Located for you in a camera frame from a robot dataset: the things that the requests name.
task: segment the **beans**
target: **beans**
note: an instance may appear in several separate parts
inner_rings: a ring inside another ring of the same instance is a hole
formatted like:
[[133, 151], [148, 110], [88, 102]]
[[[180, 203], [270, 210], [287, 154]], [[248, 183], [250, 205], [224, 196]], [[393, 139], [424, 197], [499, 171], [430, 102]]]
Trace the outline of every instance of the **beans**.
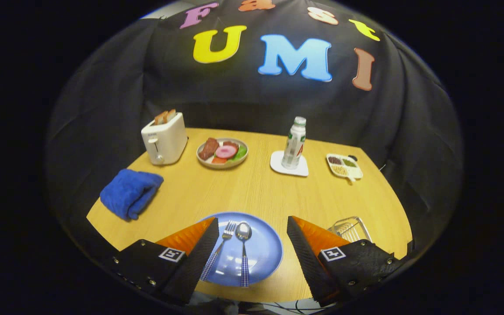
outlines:
[[332, 166], [332, 170], [340, 175], [347, 175], [347, 170], [344, 167], [338, 167], [337, 165]]
[[353, 168], [356, 168], [355, 166], [355, 163], [353, 163], [352, 161], [348, 161], [346, 159], [343, 160], [343, 162], [348, 166], [348, 167], [353, 167]]
[[328, 161], [330, 161], [330, 163], [332, 163], [332, 164], [342, 165], [342, 161], [340, 159], [338, 159], [337, 157], [330, 156], [328, 158]]

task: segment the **black cloth backdrop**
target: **black cloth backdrop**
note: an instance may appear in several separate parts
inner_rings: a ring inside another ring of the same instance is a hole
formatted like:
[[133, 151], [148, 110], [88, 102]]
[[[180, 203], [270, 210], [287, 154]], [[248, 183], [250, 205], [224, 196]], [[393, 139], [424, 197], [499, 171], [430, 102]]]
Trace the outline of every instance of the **black cloth backdrop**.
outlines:
[[[240, 0], [220, 0], [202, 22], [183, 29], [185, 12], [137, 20], [96, 50], [66, 84], [48, 125], [48, 198], [91, 259], [97, 262], [113, 248], [86, 214], [118, 171], [144, 153], [142, 127], [172, 108], [184, 113], [186, 127], [282, 135], [295, 116], [304, 116], [307, 138], [361, 147], [378, 167], [386, 165], [382, 172], [406, 210], [416, 252], [444, 229], [458, 201], [463, 161], [459, 123], [440, 80], [406, 44], [348, 8], [272, 2], [271, 10], [240, 12]], [[339, 24], [314, 20], [308, 7], [332, 12]], [[380, 42], [361, 34], [350, 18], [374, 29]], [[225, 45], [224, 28], [234, 25], [248, 28], [234, 56], [212, 64], [193, 59], [195, 34], [218, 30], [215, 51]], [[295, 48], [308, 38], [330, 42], [332, 80], [302, 77], [304, 64], [294, 76], [285, 70], [259, 74], [265, 34], [284, 35]], [[371, 91], [352, 85], [354, 48], [375, 58]]]

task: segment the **tomato slice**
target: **tomato slice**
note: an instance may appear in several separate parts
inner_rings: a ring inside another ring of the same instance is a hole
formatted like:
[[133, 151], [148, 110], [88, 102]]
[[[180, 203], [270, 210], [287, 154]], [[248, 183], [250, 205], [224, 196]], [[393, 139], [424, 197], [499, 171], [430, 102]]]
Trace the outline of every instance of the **tomato slice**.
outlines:
[[214, 157], [211, 163], [224, 164], [227, 159], [221, 159], [220, 157]]

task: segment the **blue towel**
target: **blue towel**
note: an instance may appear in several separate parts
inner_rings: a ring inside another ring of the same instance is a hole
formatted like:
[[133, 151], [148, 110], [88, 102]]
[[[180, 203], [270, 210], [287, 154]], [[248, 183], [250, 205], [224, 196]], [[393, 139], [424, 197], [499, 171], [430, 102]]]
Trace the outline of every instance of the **blue towel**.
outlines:
[[157, 174], [123, 169], [100, 192], [100, 201], [118, 217], [137, 220], [163, 181]]

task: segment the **sectioned snack tray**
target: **sectioned snack tray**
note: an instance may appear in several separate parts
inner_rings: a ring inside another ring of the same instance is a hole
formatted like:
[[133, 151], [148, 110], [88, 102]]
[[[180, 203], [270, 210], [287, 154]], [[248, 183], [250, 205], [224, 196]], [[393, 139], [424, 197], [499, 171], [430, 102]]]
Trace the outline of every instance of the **sectioned snack tray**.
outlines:
[[359, 164], [349, 156], [328, 153], [326, 154], [326, 161], [332, 173], [338, 177], [352, 177], [355, 179], [363, 177]]

